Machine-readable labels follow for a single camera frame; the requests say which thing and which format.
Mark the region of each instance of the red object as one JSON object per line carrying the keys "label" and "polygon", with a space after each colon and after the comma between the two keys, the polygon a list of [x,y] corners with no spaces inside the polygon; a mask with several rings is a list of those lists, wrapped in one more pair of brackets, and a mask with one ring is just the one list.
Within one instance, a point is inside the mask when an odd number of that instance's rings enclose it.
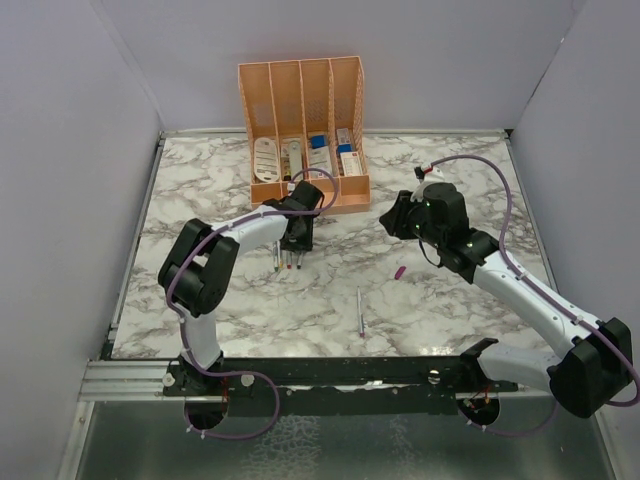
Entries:
{"label": "red object", "polygon": [[398,269],[398,271],[396,272],[396,275],[395,275],[395,277],[394,277],[394,278],[395,278],[396,280],[400,280],[400,277],[402,276],[402,274],[404,273],[404,271],[405,271],[406,269],[407,269],[407,267],[405,267],[404,265],[403,265],[402,267],[400,267],[400,268]]}

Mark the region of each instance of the marble surface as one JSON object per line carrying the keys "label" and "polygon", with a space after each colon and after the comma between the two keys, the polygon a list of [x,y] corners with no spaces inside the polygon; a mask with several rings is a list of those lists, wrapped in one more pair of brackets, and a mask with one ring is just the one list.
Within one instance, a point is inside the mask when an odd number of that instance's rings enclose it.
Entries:
{"label": "marble surface", "polygon": [[[217,309],[218,337],[233,356],[449,355],[484,337],[542,348],[544,341],[503,304],[445,269],[429,265],[416,242],[390,238],[378,222],[401,189],[413,189],[415,165],[456,153],[496,162],[514,190],[507,245],[525,268],[547,281],[506,144],[498,137],[364,139],[372,179],[371,211],[321,217],[301,270],[273,272],[261,247],[236,263]],[[471,225],[497,236],[506,199],[485,165],[443,166],[467,201]],[[185,221],[222,221],[249,211],[249,149],[242,138],[166,141],[131,272],[113,358],[175,357],[177,318],[156,275]],[[429,251],[436,259],[434,251]],[[406,265],[400,280],[396,270]],[[358,336],[356,286],[364,295],[366,337]]]}

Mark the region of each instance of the gray wall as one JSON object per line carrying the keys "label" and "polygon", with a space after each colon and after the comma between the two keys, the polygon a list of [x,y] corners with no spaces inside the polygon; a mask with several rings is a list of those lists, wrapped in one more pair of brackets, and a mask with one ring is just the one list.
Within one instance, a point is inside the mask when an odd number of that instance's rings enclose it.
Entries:
{"label": "gray wall", "polygon": [[0,476],[54,478],[158,133],[85,0],[2,3]]}
{"label": "gray wall", "polygon": [[369,128],[513,128],[584,0],[92,0],[169,129],[244,125],[237,64],[361,55]]}
{"label": "gray wall", "polygon": [[[640,2],[590,0],[513,137],[561,293],[640,345]],[[626,398],[634,388],[626,391]],[[615,412],[640,469],[640,408]]]}

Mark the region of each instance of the purple cable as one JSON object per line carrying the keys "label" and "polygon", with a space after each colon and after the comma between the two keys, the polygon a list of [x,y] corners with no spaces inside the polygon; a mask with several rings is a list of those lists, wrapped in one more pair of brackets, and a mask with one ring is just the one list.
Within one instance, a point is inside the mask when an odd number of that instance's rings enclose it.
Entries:
{"label": "purple cable", "polygon": [[498,437],[508,437],[508,438],[531,437],[533,435],[536,435],[536,434],[542,432],[549,425],[551,425],[553,423],[553,421],[555,420],[556,416],[558,415],[558,411],[560,411],[560,404],[558,402],[555,402],[554,405],[553,405],[553,410],[551,411],[549,416],[545,419],[545,421],[542,422],[540,425],[538,425],[537,427],[530,428],[529,430],[523,430],[523,431],[520,431],[520,432],[511,432],[509,430],[498,430],[497,428],[491,428],[491,427],[479,425],[479,424],[473,422],[464,413],[462,413],[462,411],[460,411],[458,409],[458,413],[467,420],[467,424],[468,425],[471,425],[471,426],[473,426],[473,427],[475,427],[475,428],[477,428],[479,430],[482,430],[483,432],[488,432],[488,433],[490,433],[492,435],[497,435]]}
{"label": "purple cable", "polygon": [[[303,216],[303,215],[319,215],[322,212],[330,209],[333,204],[336,202],[337,198],[338,198],[338,192],[339,192],[339,186],[338,186],[338,182],[336,182],[336,179],[333,178],[333,176],[331,176],[328,172],[320,169],[320,168],[315,168],[315,167],[310,167],[310,168],[305,168],[300,170],[298,173],[296,173],[290,180],[290,182],[293,182],[297,177],[299,177],[300,175],[304,174],[305,172],[318,172],[321,173],[322,175],[326,176],[329,180],[331,180],[331,184],[333,185],[333,198],[331,199],[331,201],[325,205],[322,208],[318,208],[315,210],[307,210],[307,211],[290,211],[290,210],[272,210],[269,212],[263,212],[263,213],[255,213],[253,215],[247,215],[246,217],[240,218],[237,221],[224,225],[222,227],[220,227],[217,230],[214,230],[213,232],[211,232],[209,235],[207,235],[197,246],[196,248],[193,249],[193,251],[189,254],[189,256],[185,259],[184,263],[182,265],[180,265],[180,268],[178,268],[178,271],[176,272],[175,277],[173,277],[173,280],[171,281],[171,284],[169,285],[169,288],[167,289],[167,295],[166,295],[166,302],[167,302],[167,306],[173,310],[174,312],[176,312],[178,314],[178,316],[180,317],[180,339],[182,340],[182,346],[184,348],[184,351],[187,355],[187,357],[189,358],[189,361],[191,363],[191,365],[193,365],[193,367],[202,375],[205,375],[207,377],[214,377],[214,378],[224,378],[224,377],[238,377],[238,376],[242,376],[242,375],[253,375],[254,377],[258,377],[263,379],[265,382],[267,382],[267,384],[269,385],[269,387],[271,387],[271,389],[273,390],[273,393],[275,395],[275,400],[276,400],[276,406],[273,412],[273,416],[271,417],[271,419],[269,420],[269,422],[262,427],[261,429],[252,432],[252,433],[245,433],[245,434],[240,434],[240,435],[229,435],[226,433],[215,433],[215,432],[210,432],[209,430],[199,430],[195,427],[193,427],[193,425],[189,424],[189,431],[190,430],[194,430],[198,433],[200,433],[203,436],[207,436],[207,437],[212,437],[212,438],[219,438],[222,440],[249,440],[251,438],[255,438],[258,437],[260,435],[262,435],[263,433],[265,433],[267,430],[269,430],[270,428],[272,428],[276,421],[278,420],[278,415],[280,413],[280,396],[278,395],[278,387],[276,387],[275,383],[273,383],[273,380],[271,380],[269,377],[267,377],[265,374],[260,373],[260,372],[251,372],[251,371],[235,371],[235,372],[209,372],[208,370],[206,370],[205,368],[202,367],[202,365],[200,365],[196,359],[195,356],[193,355],[193,353],[191,352],[191,347],[189,346],[189,340],[187,338],[187,331],[186,331],[186,325],[185,325],[185,313],[182,311],[182,309],[178,308],[178,306],[176,306],[173,303],[173,292],[176,289],[176,285],[178,284],[178,281],[180,280],[180,278],[182,278],[182,275],[184,274],[184,272],[186,271],[186,269],[188,268],[188,266],[191,264],[191,262],[193,261],[194,258],[196,258],[198,256],[198,254],[204,249],[204,247],[211,241],[213,240],[213,238],[217,237],[218,235],[231,230],[239,225],[242,225],[244,223],[247,223],[251,220],[255,220],[257,218],[261,218],[261,217],[271,217],[271,216],[275,216],[275,215],[293,215],[293,216]],[[185,418],[186,421],[189,423],[189,418],[188,418],[188,412],[185,409]]]}
{"label": "purple cable", "polygon": [[[489,165],[500,177],[500,180],[504,185],[505,193],[507,195],[507,211],[505,213],[504,220],[502,221],[502,229],[500,230],[500,238],[498,239],[500,255],[502,256],[507,266],[516,275],[521,275],[522,272],[520,271],[520,269],[518,269],[518,267],[511,261],[511,259],[507,255],[507,249],[505,246],[505,236],[509,228],[509,222],[511,221],[511,210],[513,208],[513,198],[511,194],[511,188],[509,188],[509,183],[507,182],[506,177],[504,176],[500,168],[498,168],[498,166],[495,163],[493,163],[490,160],[487,160],[484,157],[480,157],[478,155],[452,155],[450,157],[445,157],[445,158],[441,158],[440,160],[436,160],[431,164],[431,167],[435,167],[437,165],[440,165],[441,163],[450,162],[452,160],[458,160],[458,159],[478,160],[479,162]],[[605,337],[602,333],[600,333],[600,331],[597,328],[588,324],[584,320],[579,320],[576,314],[574,314],[569,309],[560,305],[554,298],[549,296],[547,292],[545,292],[542,288],[536,285],[535,282],[533,282],[530,278],[528,278],[527,276],[524,276],[522,277],[522,281],[524,281],[533,291],[535,291],[540,296],[540,298],[545,300],[549,305],[551,305],[553,308],[558,310],[560,313],[567,316],[572,323],[576,323],[580,325],[582,328],[588,330],[590,333],[595,335],[602,343],[604,343],[607,346],[607,348],[609,348],[609,350],[611,350],[611,352],[618,358],[618,360],[620,360],[620,363],[622,363],[622,365],[624,365],[627,371],[631,374],[631,377],[633,378],[633,381],[636,384],[636,396],[631,400],[626,400],[622,402],[611,400],[607,402],[607,405],[611,405],[614,407],[632,407],[640,403],[640,375],[638,375],[638,372],[633,367],[633,364],[629,361],[629,359],[625,357],[624,354],[607,337]]]}

